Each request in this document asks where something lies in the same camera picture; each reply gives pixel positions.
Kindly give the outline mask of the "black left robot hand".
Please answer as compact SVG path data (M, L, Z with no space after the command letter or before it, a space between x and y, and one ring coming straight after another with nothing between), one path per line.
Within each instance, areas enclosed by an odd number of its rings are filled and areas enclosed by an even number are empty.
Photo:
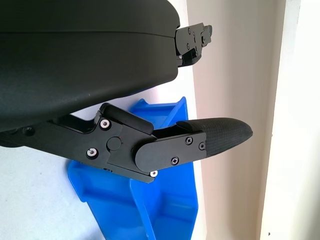
M211 42L166 0L3 0L0 144L150 183L155 172L248 140L233 118L153 124L110 104L173 81Z

